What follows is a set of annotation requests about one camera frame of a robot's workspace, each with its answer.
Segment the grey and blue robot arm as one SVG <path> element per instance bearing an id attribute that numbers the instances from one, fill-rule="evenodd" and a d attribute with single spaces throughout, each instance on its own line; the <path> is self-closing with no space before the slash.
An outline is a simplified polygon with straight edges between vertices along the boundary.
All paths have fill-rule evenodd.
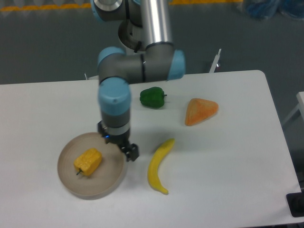
<path id="1" fill-rule="evenodd" d="M 185 56 L 176 50 L 166 0 L 93 0 L 93 14 L 102 21 L 130 22 L 141 31 L 127 55 L 117 47 L 107 47 L 98 56 L 98 102 L 101 121 L 98 132 L 106 143 L 118 146 L 128 161 L 139 156 L 136 144 L 129 142 L 131 84 L 174 80 L 184 76 Z"/>

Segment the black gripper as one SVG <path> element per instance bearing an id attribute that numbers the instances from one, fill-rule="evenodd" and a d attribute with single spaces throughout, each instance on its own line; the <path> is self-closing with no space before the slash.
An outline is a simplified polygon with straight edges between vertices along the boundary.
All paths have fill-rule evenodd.
<path id="1" fill-rule="evenodd" d="M 122 153 L 126 156 L 127 162 L 134 162 L 139 157 L 139 148 L 136 144 L 129 143 L 130 123 L 126 123 L 121 127 L 106 126 L 103 121 L 97 124 L 97 130 L 105 143 L 116 144 Z"/>

